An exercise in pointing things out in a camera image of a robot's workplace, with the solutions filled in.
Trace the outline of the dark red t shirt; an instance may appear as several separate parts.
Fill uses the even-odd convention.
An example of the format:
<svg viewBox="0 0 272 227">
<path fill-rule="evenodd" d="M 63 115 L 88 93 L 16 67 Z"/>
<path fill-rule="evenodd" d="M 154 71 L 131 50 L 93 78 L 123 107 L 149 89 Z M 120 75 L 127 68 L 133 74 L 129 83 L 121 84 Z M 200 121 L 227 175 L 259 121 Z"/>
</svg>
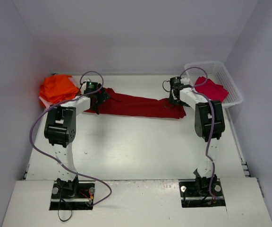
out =
<svg viewBox="0 0 272 227">
<path fill-rule="evenodd" d="M 172 119 L 186 116 L 184 107 L 170 104 L 167 98 L 157 100 L 117 93 L 112 88 L 105 90 L 110 98 L 98 107 L 100 114 Z"/>
</svg>

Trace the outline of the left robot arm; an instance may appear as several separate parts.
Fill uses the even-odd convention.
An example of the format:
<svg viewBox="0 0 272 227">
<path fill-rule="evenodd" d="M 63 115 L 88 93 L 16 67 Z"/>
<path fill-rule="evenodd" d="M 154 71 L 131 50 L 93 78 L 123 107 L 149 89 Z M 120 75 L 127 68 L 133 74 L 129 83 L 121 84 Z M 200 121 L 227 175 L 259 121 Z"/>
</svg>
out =
<svg viewBox="0 0 272 227">
<path fill-rule="evenodd" d="M 72 145 L 77 134 L 77 116 L 86 110 L 98 114 L 98 107 L 110 98 L 103 85 L 86 81 L 81 86 L 82 94 L 72 101 L 51 109 L 46 118 L 44 136 L 52 145 L 58 161 L 58 181 L 65 182 L 62 193 L 68 198 L 79 194 Z"/>
</svg>

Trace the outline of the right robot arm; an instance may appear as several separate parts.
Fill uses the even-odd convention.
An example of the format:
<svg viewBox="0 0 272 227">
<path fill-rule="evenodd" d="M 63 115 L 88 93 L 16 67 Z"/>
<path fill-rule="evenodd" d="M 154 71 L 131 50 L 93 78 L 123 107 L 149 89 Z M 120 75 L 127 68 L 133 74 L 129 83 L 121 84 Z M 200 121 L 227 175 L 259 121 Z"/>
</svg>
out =
<svg viewBox="0 0 272 227">
<path fill-rule="evenodd" d="M 188 78 L 172 77 L 169 79 L 169 84 L 169 102 L 173 105 L 188 106 L 194 110 L 195 132 L 203 139 L 204 151 L 194 174 L 201 178 L 211 178 L 215 174 L 214 162 L 219 140 L 225 131 L 221 102 L 199 94 L 192 88 Z"/>
</svg>

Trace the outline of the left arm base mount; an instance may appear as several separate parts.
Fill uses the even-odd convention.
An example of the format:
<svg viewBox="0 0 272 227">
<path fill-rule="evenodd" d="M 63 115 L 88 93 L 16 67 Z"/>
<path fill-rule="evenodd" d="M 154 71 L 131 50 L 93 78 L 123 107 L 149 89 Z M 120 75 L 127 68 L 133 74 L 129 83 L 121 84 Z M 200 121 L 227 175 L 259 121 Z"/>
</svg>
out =
<svg viewBox="0 0 272 227">
<path fill-rule="evenodd" d="M 50 211 L 56 211 L 60 222 L 68 222 L 74 211 L 93 209 L 95 182 L 81 181 L 69 188 L 63 182 L 54 182 L 51 190 Z"/>
</svg>

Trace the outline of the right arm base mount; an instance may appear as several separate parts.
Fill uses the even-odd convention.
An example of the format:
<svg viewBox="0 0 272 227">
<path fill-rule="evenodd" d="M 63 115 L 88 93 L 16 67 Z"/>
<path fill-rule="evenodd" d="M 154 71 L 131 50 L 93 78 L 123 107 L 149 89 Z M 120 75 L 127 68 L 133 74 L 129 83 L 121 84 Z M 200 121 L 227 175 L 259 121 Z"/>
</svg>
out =
<svg viewBox="0 0 272 227">
<path fill-rule="evenodd" d="M 200 177 L 197 171 L 194 174 L 195 179 L 178 182 L 182 208 L 225 207 L 226 202 L 217 175 L 207 178 Z"/>
</svg>

